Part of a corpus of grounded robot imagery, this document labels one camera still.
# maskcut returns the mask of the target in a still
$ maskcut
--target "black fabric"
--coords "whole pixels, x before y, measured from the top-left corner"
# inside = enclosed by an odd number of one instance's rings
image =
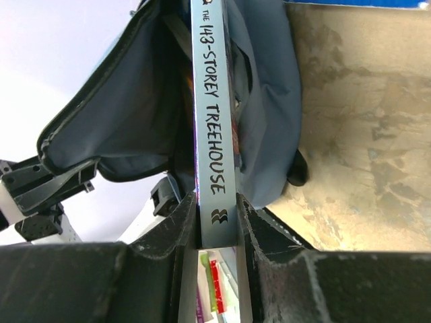
[[[42,132],[41,162],[56,174],[94,159],[100,173],[115,182],[168,169],[184,110],[175,46],[160,19],[160,1],[147,1]]]

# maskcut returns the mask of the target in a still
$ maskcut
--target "gray backpack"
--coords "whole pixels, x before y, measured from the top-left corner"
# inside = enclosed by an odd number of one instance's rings
[[[84,86],[46,126],[37,148],[50,172],[93,161],[113,182],[168,171],[183,193],[194,189],[193,130],[178,68],[183,52],[162,19],[178,13],[179,3],[141,3]],[[295,178],[300,76],[282,0],[227,0],[227,6],[240,53],[234,89],[241,102],[242,193],[259,208],[280,196],[289,171]]]

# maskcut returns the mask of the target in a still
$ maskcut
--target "book spine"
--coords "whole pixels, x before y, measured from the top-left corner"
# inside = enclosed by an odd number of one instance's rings
[[[197,198],[203,248],[236,245],[234,96],[224,0],[191,0]]]

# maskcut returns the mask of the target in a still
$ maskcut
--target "beige stained surface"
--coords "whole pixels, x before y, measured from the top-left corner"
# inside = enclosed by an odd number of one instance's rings
[[[431,13],[290,5],[310,168],[270,209],[324,250],[431,250]]]

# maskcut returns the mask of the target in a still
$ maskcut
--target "red book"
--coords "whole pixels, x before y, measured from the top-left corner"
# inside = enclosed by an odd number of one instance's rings
[[[211,260],[209,262],[209,266],[211,267],[211,275],[213,277],[214,291],[216,294],[215,299],[217,300],[217,313],[222,314],[226,312],[226,308],[223,304],[222,288],[220,286],[220,281],[219,281],[217,261]]]

